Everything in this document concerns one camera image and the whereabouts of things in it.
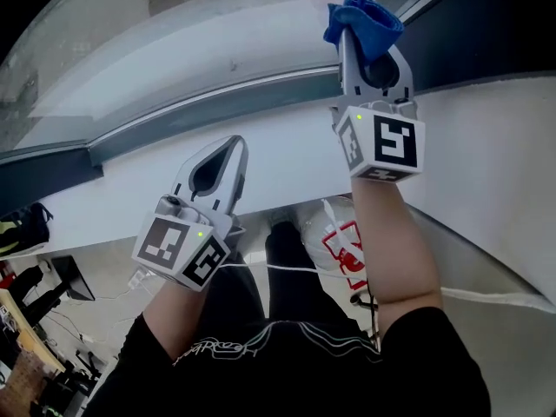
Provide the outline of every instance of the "person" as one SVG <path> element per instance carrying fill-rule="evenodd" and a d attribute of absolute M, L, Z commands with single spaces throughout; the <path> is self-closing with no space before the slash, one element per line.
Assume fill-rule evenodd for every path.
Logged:
<path fill-rule="evenodd" d="M 435 262 L 393 184 L 352 180 L 381 352 L 318 274 L 270 268 L 269 320 L 245 268 L 197 293 L 166 282 L 126 338 L 85 415 L 355 412 L 489 415 L 478 365 L 442 311 Z M 291 222 L 268 264 L 314 267 Z"/>

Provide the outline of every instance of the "glass window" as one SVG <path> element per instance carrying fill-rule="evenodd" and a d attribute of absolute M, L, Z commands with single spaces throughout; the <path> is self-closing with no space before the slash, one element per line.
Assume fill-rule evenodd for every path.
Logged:
<path fill-rule="evenodd" d="M 91 142 L 208 91 L 334 65 L 321 36 L 341 1 L 53 0 L 0 68 L 0 152 Z"/>

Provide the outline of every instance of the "blue cloth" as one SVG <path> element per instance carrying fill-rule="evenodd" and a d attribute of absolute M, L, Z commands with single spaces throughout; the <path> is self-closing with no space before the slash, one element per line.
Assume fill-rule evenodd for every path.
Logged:
<path fill-rule="evenodd" d="M 382 56 L 398 40 L 403 23 L 373 0 L 344 0 L 344 4 L 328 4 L 330 18 L 324 40 L 338 49 L 341 32 L 351 27 L 359 39 L 365 64 Z"/>

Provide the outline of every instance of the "black t-shirt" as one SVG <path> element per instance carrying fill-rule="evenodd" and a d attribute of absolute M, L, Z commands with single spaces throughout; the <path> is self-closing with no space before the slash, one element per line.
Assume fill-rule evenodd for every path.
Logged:
<path fill-rule="evenodd" d="M 263 322 L 221 328 L 173 363 L 139 316 L 85 416 L 490 415 L 479 367 L 441 310 L 402 316 L 380 354 L 366 337 L 322 323 Z"/>

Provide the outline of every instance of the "forearm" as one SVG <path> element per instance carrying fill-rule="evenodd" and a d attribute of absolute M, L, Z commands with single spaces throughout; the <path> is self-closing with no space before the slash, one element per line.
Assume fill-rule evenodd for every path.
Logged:
<path fill-rule="evenodd" d="M 172 360 L 193 343 L 206 296 L 206 290 L 195 292 L 166 281 L 145 308 L 147 326 Z"/>
<path fill-rule="evenodd" d="M 441 307 L 433 255 L 396 185 L 354 178 L 352 190 L 368 283 L 379 305 L 403 314 L 425 298 L 425 306 Z"/>

